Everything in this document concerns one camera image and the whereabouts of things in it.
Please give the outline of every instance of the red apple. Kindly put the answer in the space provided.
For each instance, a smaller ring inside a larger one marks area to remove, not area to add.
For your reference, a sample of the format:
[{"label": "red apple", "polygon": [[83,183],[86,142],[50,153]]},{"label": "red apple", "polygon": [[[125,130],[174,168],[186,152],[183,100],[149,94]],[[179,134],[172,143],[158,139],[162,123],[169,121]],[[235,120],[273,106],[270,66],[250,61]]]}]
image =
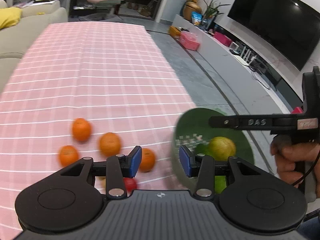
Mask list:
[{"label": "red apple", "polygon": [[125,188],[128,192],[132,192],[134,189],[138,188],[137,182],[134,178],[123,178]]}]

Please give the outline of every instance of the finger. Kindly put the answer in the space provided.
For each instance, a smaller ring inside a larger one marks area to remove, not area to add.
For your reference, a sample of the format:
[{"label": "finger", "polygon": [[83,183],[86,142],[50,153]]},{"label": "finger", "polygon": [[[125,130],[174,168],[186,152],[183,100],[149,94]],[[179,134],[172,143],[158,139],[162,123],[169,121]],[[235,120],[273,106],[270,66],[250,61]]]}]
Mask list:
[{"label": "finger", "polygon": [[313,174],[316,177],[316,181],[317,181],[317,188],[316,188],[317,197],[320,197],[320,162],[316,164],[316,166],[313,168],[313,173],[311,173],[309,176],[313,176]]},{"label": "finger", "polygon": [[271,152],[271,155],[276,155],[279,153],[279,149],[278,149],[278,146],[276,145],[275,141],[271,142],[270,152]]},{"label": "finger", "polygon": [[292,184],[302,177],[302,173],[297,171],[284,171],[279,172],[278,174],[280,179],[288,184]]},{"label": "finger", "polygon": [[316,159],[320,150],[318,143],[298,143],[282,148],[281,154],[284,158],[292,162],[308,161]]},{"label": "finger", "polygon": [[291,162],[287,159],[285,159],[280,154],[277,154],[275,156],[276,165],[277,165],[277,172],[283,172],[283,171],[293,171],[295,168],[295,163]]}]

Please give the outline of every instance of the lime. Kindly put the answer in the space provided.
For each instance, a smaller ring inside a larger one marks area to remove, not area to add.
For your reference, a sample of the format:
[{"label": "lime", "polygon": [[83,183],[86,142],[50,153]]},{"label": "lime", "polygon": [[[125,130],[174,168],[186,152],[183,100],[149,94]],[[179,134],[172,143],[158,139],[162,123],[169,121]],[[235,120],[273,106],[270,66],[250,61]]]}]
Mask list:
[{"label": "lime", "polygon": [[214,191],[220,194],[222,190],[227,187],[226,176],[215,176],[214,177]]},{"label": "lime", "polygon": [[217,136],[210,140],[209,155],[217,161],[226,161],[236,154],[236,145],[229,138]]}]

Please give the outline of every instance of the television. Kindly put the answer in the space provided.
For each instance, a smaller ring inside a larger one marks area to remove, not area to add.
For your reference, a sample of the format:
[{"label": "television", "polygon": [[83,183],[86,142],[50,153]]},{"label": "television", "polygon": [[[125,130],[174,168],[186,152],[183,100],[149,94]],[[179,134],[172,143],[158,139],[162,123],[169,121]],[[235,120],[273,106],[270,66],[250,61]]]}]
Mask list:
[{"label": "television", "polygon": [[320,13],[300,0],[235,0],[228,17],[262,37],[299,70],[320,38]]}]

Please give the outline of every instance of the green plate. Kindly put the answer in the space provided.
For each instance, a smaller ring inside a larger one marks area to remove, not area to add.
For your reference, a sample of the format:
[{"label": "green plate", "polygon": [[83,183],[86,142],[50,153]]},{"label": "green plate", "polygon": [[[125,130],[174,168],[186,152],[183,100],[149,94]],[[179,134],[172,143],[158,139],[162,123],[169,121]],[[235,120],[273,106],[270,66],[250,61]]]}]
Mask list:
[{"label": "green plate", "polygon": [[199,142],[208,143],[213,137],[224,136],[236,145],[236,156],[254,164],[251,146],[242,131],[211,128],[208,120],[211,116],[223,116],[222,113],[206,108],[194,108],[185,112],[176,125],[171,148],[172,169],[182,185],[194,191],[197,178],[188,178],[179,161],[179,147],[187,143],[192,149]]}]

